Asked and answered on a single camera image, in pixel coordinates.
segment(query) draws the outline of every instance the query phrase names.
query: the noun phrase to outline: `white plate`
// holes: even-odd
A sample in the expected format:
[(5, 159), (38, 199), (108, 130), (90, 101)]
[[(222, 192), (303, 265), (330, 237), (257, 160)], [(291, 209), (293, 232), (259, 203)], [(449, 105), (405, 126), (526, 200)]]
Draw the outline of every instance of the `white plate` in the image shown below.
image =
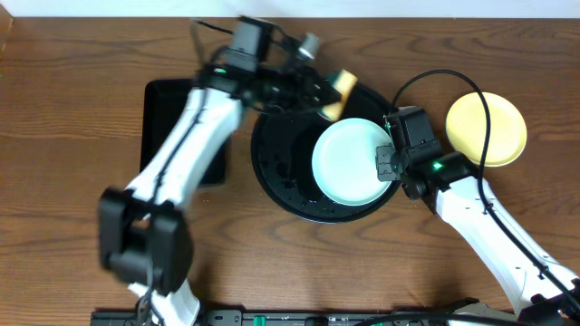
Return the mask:
[(312, 171), (316, 184), (334, 202), (368, 204), (391, 182), (377, 178), (376, 148), (391, 144), (387, 132), (374, 122), (351, 118), (334, 123), (314, 146)]

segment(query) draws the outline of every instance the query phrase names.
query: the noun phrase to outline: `wood grain tabletop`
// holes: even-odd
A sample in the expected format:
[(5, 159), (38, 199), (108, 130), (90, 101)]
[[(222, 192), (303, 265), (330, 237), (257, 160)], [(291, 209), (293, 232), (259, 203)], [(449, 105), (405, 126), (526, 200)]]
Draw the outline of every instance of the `wood grain tabletop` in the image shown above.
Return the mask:
[[(522, 156), (486, 178), (502, 204), (580, 273), (580, 24), (566, 20), (279, 19), (323, 42), (316, 67), (344, 68), (391, 99), (431, 69), (467, 74), (513, 102), (527, 125)], [(210, 22), (233, 27), (232, 19)], [(201, 29), (207, 51), (229, 36)], [(88, 325), (98, 308), (131, 308), (98, 262), (96, 205), (139, 171), (145, 85), (198, 68), (189, 20), (18, 18), (0, 79), (0, 324)], [(445, 139), (446, 112), (467, 84), (432, 76), (418, 104)], [(251, 310), (389, 311), (464, 297), (509, 302), (459, 234), (399, 191), (343, 225), (286, 213), (250, 160), (256, 114), (235, 133), (227, 182), (199, 190), (188, 214), (189, 273), (207, 302)]]

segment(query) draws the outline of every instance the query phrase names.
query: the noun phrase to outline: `white wall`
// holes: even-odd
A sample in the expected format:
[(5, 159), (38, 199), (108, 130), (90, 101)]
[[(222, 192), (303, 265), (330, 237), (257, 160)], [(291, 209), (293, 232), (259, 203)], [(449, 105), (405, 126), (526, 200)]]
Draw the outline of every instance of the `white wall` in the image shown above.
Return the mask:
[(0, 0), (13, 16), (580, 18), (580, 0)]

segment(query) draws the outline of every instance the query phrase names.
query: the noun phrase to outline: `yellow plate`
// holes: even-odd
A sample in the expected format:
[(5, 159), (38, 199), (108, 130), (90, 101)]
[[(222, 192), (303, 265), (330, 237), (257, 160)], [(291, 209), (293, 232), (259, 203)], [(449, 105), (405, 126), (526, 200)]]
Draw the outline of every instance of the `yellow plate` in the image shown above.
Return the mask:
[[(526, 123), (508, 100), (488, 92), (483, 94), (491, 117), (486, 167), (501, 167), (513, 162), (524, 151)], [(465, 95), (451, 106), (445, 129), (453, 148), (479, 164), (486, 135), (486, 115), (477, 93)]]

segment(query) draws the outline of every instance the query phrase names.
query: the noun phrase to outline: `sponge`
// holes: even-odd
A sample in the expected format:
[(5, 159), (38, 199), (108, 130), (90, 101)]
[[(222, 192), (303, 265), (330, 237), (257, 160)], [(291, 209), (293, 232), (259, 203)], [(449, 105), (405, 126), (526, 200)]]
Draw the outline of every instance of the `sponge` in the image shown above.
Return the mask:
[(333, 87), (339, 91), (343, 97), (340, 102), (329, 104), (321, 108), (318, 111), (318, 114), (331, 122), (338, 121), (343, 114), (344, 105), (346, 105), (348, 97), (351, 95), (354, 85), (356, 85), (356, 81), (356, 76), (350, 72), (346, 70), (339, 71), (333, 82)]

